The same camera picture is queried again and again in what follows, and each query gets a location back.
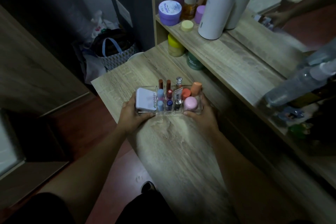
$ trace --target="reflected hand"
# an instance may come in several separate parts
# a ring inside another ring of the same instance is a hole
[[[266,14],[265,16],[272,19],[274,27],[283,27],[291,19],[289,11],[281,13],[270,13]]]
[[[192,118],[197,123],[198,127],[203,133],[208,134],[217,131],[218,125],[216,115],[203,92],[202,92],[202,104],[203,104],[203,111],[201,114],[196,114],[189,111],[186,111],[183,114],[185,116]]]
[[[133,133],[142,122],[148,120],[153,116],[155,116],[154,113],[145,113],[143,115],[138,115],[135,112],[134,92],[129,101],[123,103],[116,129],[123,133],[125,136],[127,136]]]

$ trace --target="small yellow jar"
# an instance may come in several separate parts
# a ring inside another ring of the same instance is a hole
[[[176,40],[171,34],[168,34],[168,52],[173,57],[181,57],[185,47]]]

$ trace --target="green container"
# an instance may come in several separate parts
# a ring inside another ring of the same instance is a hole
[[[192,55],[190,52],[188,52],[187,64],[194,70],[202,70],[204,67],[204,65],[199,62],[199,60],[196,59],[195,56]]]

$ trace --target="shoe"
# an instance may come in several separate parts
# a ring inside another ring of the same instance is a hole
[[[149,190],[156,191],[156,188],[152,182],[147,181],[141,186],[141,193],[145,193],[146,191],[149,191]]]

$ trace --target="blue handle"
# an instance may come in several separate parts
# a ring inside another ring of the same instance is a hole
[[[102,50],[102,53],[103,53],[103,56],[104,57],[106,57],[106,54],[105,54],[105,41],[106,41],[106,39],[109,39],[109,40],[111,40],[111,42],[114,44],[114,46],[117,48],[117,51],[119,52],[119,53],[122,53],[123,51],[121,50],[121,48],[120,48],[120,46],[119,46],[119,44],[117,43],[117,41],[116,40],[114,40],[113,38],[105,38],[104,39],[104,41],[103,41],[103,50]]]

